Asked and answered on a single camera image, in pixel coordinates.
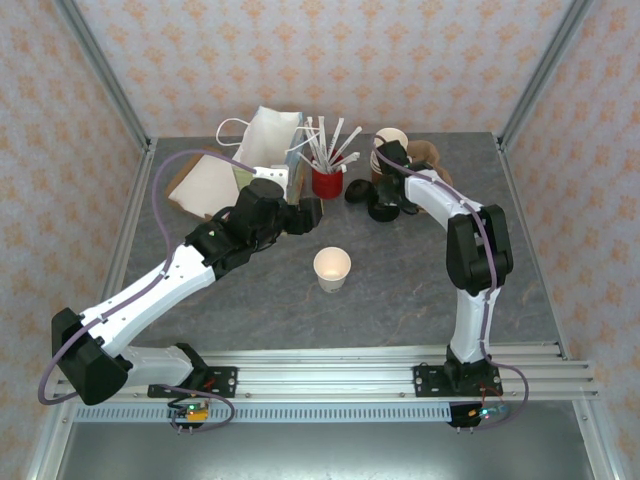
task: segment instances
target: straw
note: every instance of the straw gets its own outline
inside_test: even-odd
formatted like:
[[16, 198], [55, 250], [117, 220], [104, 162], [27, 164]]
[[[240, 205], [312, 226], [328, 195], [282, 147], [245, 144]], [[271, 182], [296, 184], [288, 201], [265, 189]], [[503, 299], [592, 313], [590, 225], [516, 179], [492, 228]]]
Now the straw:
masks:
[[342, 146], [340, 147], [340, 149], [334, 153], [331, 156], [331, 159], [329, 160], [329, 163], [332, 163], [335, 161], [336, 158], [338, 158], [340, 156], [340, 154], [342, 152], [344, 152], [345, 148], [347, 148], [347, 146], [351, 143], [351, 141], [356, 137], [357, 134], [359, 134], [362, 131], [362, 127], [357, 127], [353, 133], [351, 135], [349, 135], [349, 138], [347, 138], [345, 140], [345, 142], [342, 144]]
[[336, 143], [338, 142], [338, 135], [340, 135], [340, 129], [342, 129], [342, 124], [344, 123], [344, 118], [340, 117], [338, 119], [338, 125], [336, 126], [336, 131], [333, 132], [333, 138], [331, 139], [331, 144], [329, 145], [329, 150], [327, 151], [327, 155], [333, 154], [333, 149], [336, 148]]

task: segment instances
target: paper cup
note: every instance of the paper cup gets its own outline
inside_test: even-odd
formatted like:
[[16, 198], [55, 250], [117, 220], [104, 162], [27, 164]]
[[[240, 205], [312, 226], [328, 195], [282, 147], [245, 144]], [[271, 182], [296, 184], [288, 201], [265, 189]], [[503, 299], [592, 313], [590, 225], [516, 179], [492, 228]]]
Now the paper cup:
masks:
[[340, 290], [351, 270], [351, 258], [341, 248], [323, 248], [313, 259], [313, 269], [320, 287], [325, 292], [334, 293]]
[[[383, 128], [382, 130], [378, 130], [376, 132], [376, 136], [384, 138], [387, 142], [393, 142], [394, 140], [398, 140], [400, 142], [400, 145], [402, 145], [402, 147], [405, 150], [409, 146], [409, 139], [407, 138], [407, 136], [402, 130], [398, 130], [397, 128]], [[382, 140], [379, 140], [376, 138], [374, 140], [374, 143], [377, 148], [380, 145], [382, 145]], [[374, 184], [377, 184], [382, 172], [380, 171], [378, 156], [376, 155], [376, 152], [373, 150], [371, 151], [371, 158], [369, 160], [369, 163], [371, 164], [371, 170], [372, 170], [371, 181]]]

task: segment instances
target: gray countertop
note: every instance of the gray countertop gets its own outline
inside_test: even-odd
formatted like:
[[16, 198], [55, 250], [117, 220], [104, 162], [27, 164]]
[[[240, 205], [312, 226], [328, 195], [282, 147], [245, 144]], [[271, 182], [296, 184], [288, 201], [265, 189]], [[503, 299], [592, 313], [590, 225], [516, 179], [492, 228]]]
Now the gray countertop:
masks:
[[[515, 268], [495, 307], [491, 341], [555, 341], [558, 334], [544, 290], [489, 133], [410, 134], [439, 150], [441, 166], [454, 186], [483, 204], [506, 212]], [[371, 136], [361, 135], [351, 151], [362, 152], [351, 164], [345, 188], [370, 177]], [[185, 148], [215, 145], [210, 138], [162, 139], [151, 179], [162, 161]], [[237, 147], [222, 147], [231, 156]], [[169, 166], [162, 189], [183, 162]], [[165, 247], [151, 211], [151, 179], [138, 220], [125, 285], [163, 261]], [[445, 269], [443, 229], [426, 214], [376, 223], [363, 205], [342, 197], [325, 201], [325, 214], [311, 233], [283, 236], [267, 251], [211, 287], [196, 292], [156, 320], [135, 340], [139, 346], [164, 347], [188, 342], [196, 350], [374, 347], [446, 344], [455, 326], [456, 293]], [[162, 206], [176, 242], [197, 220]], [[344, 287], [323, 292], [313, 271], [322, 248], [337, 246], [351, 256]]]

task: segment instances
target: patterned wallpaper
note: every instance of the patterned wallpaper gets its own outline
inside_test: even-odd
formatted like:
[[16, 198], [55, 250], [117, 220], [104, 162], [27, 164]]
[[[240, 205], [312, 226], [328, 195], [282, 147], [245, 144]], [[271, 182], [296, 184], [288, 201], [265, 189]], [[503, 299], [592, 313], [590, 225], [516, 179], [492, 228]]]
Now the patterned wallpaper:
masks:
[[640, 4], [596, 1], [509, 155], [571, 352], [640, 472]]
[[78, 3], [147, 133], [166, 137], [260, 104], [368, 131], [499, 133], [571, 1]]
[[51, 0], [3, 0], [0, 45], [0, 478], [22, 479], [51, 317], [95, 302], [139, 152]]

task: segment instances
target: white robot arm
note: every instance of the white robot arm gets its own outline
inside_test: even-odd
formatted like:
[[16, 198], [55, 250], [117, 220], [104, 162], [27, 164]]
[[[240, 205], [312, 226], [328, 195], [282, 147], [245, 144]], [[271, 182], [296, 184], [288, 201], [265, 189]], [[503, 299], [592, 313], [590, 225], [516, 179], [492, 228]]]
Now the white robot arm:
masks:
[[[440, 180], [435, 170], [422, 170], [424, 176]], [[447, 191], [436, 187], [433, 183], [415, 176], [405, 180], [405, 192], [407, 200], [423, 208], [442, 227], [447, 230], [449, 219], [456, 215], [468, 215], [468, 210], [462, 206], [459, 200], [453, 198]], [[480, 212], [481, 204], [469, 200], [459, 194], [464, 201], [476, 212]], [[462, 363], [473, 363], [484, 358], [480, 351], [479, 339], [481, 337], [482, 316], [484, 309], [484, 297], [486, 290], [477, 295], [471, 295], [466, 290], [458, 289], [458, 307], [456, 310], [456, 329], [449, 346], [455, 356]], [[487, 332], [491, 328], [491, 317], [496, 298], [500, 294], [500, 288], [491, 294], [489, 305], [489, 325]], [[485, 339], [485, 346], [488, 348], [488, 339]]]
[[301, 235], [318, 225], [320, 200], [301, 199], [294, 206], [283, 197], [277, 182], [254, 179], [234, 207], [196, 227], [168, 260], [137, 282], [79, 315], [67, 308], [54, 316], [54, 356], [60, 357], [58, 366], [87, 405], [105, 401], [124, 386], [202, 390], [208, 367], [189, 345], [160, 349], [129, 343], [175, 304], [275, 243], [281, 232]]
[[456, 328], [442, 367], [414, 367], [418, 396], [476, 396], [486, 386], [501, 391], [488, 353], [491, 318], [500, 288], [513, 270], [504, 211], [483, 206], [447, 185], [426, 163], [414, 164], [400, 142], [376, 150], [382, 170], [377, 200], [426, 210], [447, 232], [447, 273], [458, 289]]

